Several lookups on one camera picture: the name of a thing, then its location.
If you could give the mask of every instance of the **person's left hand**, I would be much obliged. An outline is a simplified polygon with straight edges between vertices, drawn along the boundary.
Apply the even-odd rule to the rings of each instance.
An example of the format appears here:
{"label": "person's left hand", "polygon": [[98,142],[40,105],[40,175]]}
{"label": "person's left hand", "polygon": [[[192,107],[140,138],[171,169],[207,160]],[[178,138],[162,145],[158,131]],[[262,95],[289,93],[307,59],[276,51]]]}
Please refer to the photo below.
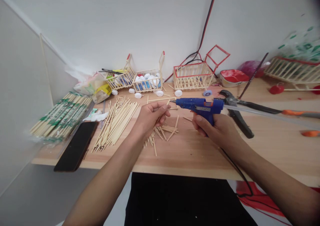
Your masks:
{"label": "person's left hand", "polygon": [[166,118],[170,117],[168,108],[171,108],[171,106],[159,101],[142,106],[133,126],[135,133],[140,132],[145,137],[149,137],[154,127],[162,126]]}

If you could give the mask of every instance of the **blue glue gun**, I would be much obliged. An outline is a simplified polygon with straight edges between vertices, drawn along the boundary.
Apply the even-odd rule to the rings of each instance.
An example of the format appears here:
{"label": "blue glue gun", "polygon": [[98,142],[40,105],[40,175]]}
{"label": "blue glue gun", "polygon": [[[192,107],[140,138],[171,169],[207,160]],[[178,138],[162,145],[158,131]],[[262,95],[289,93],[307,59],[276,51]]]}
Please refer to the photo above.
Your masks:
{"label": "blue glue gun", "polygon": [[223,100],[214,99],[213,102],[207,102],[205,98],[178,98],[177,100],[171,100],[181,108],[190,109],[196,114],[201,115],[209,123],[214,126],[213,114],[220,114],[223,109]]}

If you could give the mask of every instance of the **forearm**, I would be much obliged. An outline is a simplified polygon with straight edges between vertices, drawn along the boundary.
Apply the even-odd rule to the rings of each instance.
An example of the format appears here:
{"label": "forearm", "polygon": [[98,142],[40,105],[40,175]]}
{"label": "forearm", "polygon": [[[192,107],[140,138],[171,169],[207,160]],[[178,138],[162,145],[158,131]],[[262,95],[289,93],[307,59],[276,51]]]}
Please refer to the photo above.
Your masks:
{"label": "forearm", "polygon": [[294,225],[318,225],[320,194],[281,171],[252,149],[237,164],[272,198]]}
{"label": "forearm", "polygon": [[131,132],[111,159],[81,193],[64,225],[103,225],[143,147],[144,138]]}

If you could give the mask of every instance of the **yellow label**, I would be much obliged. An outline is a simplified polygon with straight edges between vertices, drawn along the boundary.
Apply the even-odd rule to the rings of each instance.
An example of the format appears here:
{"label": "yellow label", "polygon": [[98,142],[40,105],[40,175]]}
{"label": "yellow label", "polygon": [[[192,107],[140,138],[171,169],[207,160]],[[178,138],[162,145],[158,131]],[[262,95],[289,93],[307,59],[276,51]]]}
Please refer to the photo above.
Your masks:
{"label": "yellow label", "polygon": [[99,88],[95,91],[94,94],[96,94],[97,92],[99,92],[99,91],[101,91],[101,90],[104,91],[104,92],[105,92],[106,94],[108,94],[109,96],[110,96],[110,94],[111,94],[111,92],[112,92],[111,87],[109,86],[109,84],[105,84],[105,85],[99,87]]}

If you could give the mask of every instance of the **red paint bowl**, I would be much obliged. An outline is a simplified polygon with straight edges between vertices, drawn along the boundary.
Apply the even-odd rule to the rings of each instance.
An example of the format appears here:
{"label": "red paint bowl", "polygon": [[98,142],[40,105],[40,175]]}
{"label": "red paint bowl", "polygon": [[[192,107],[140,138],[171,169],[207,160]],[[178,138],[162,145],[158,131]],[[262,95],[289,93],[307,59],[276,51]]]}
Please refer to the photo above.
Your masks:
{"label": "red paint bowl", "polygon": [[235,87],[249,81],[249,77],[242,71],[231,69],[220,72],[222,86]]}

